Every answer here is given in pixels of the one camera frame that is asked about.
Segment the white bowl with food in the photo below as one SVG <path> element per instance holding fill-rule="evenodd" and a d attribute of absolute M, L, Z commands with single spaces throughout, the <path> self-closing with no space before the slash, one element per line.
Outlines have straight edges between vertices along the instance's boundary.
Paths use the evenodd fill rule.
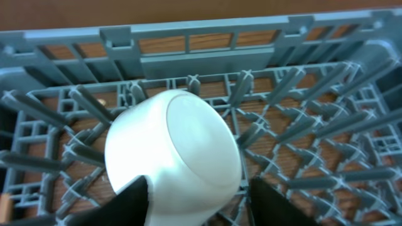
<path fill-rule="evenodd" d="M 241 157 L 229 126 L 184 90 L 166 90 L 119 114 L 104 157 L 115 193 L 146 177 L 146 225 L 201 225 L 241 184 Z"/>

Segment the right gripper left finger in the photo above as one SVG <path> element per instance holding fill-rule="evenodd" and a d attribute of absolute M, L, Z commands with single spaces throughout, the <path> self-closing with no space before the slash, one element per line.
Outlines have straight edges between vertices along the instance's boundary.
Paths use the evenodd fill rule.
<path fill-rule="evenodd" d="M 136 226 L 145 225 L 149 207 L 148 181 L 140 176 L 105 205 L 76 215 L 72 226 Z"/>

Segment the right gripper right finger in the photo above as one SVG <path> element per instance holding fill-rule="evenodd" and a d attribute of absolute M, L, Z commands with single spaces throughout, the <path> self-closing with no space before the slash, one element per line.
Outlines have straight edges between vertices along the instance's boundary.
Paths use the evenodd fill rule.
<path fill-rule="evenodd" d="M 249 197 L 255 225 L 317 226 L 312 217 L 305 215 L 262 178 L 250 181 Z"/>

